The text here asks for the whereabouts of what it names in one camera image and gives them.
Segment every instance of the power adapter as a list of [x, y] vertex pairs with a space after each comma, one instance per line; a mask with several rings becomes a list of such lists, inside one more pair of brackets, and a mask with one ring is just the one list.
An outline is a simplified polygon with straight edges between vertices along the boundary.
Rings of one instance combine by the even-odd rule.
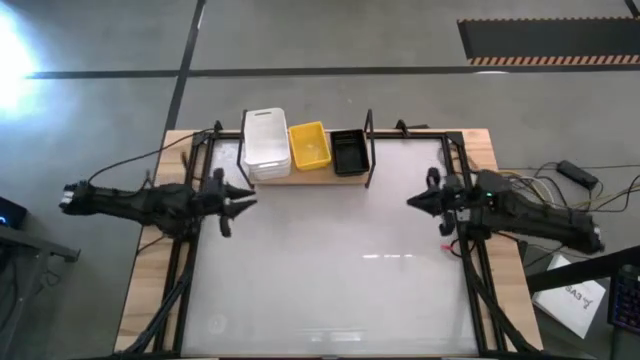
[[589, 191], [593, 190], [600, 182], [597, 177], [589, 174], [567, 160], [559, 162], [556, 166], [556, 171]]

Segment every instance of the white basket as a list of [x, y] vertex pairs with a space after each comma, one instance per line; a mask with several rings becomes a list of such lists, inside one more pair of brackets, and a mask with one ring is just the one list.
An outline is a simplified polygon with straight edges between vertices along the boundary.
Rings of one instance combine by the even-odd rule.
[[288, 161], [282, 165], [268, 166], [264, 168], [251, 169], [249, 172], [255, 176], [258, 180], [275, 179], [279, 177], [289, 176], [291, 173], [291, 161]]
[[287, 121], [282, 109], [248, 111], [244, 124], [244, 139], [244, 163], [258, 180], [289, 175], [291, 151]]

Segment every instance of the yellow warning stripe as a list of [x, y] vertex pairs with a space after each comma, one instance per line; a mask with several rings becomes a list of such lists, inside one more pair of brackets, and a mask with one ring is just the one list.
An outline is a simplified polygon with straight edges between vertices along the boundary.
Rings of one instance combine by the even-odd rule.
[[594, 55], [594, 56], [510, 56], [477, 57], [469, 59], [474, 66], [502, 65], [618, 65], [640, 64], [640, 55]]
[[495, 19], [458, 19], [458, 23], [474, 21], [557, 21], [557, 20], [639, 20], [633, 16], [587, 16], [587, 17], [560, 17], [560, 18], [495, 18]]

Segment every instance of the white tabletop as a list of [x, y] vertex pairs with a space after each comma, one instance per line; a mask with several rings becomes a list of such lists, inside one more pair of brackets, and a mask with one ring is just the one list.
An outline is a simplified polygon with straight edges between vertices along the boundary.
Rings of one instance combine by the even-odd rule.
[[[246, 187], [237, 141], [213, 167]], [[378, 140], [364, 186], [256, 186], [223, 238], [200, 235], [183, 356], [477, 354], [462, 264], [439, 218], [406, 200], [426, 189], [439, 140]]]

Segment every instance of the concrete floor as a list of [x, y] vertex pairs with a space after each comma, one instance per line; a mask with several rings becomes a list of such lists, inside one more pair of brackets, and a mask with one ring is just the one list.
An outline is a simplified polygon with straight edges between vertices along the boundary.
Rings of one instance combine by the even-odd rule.
[[[109, 354], [140, 227], [124, 220], [63, 216], [64, 184], [157, 148], [175, 79], [16, 80], [29, 71], [175, 70], [196, 0], [27, 0], [0, 5], [0, 194], [26, 206], [26, 230], [82, 248], [75, 265], [52, 263], [62, 283], [35, 299], [16, 359]], [[455, 20], [472, 17], [627, 16], [622, 0], [210, 0], [192, 68], [450, 66], [466, 59]], [[640, 73], [537, 73], [377, 77], [190, 79], [176, 128], [243, 109], [282, 107], [290, 123], [377, 127], [399, 118], [434, 128], [491, 130], [502, 168], [569, 159], [640, 163]], [[135, 187], [148, 158], [96, 179]], [[593, 170], [605, 193], [638, 169]], [[586, 194], [557, 178], [570, 202]], [[640, 202], [598, 214], [607, 251], [637, 245]]]

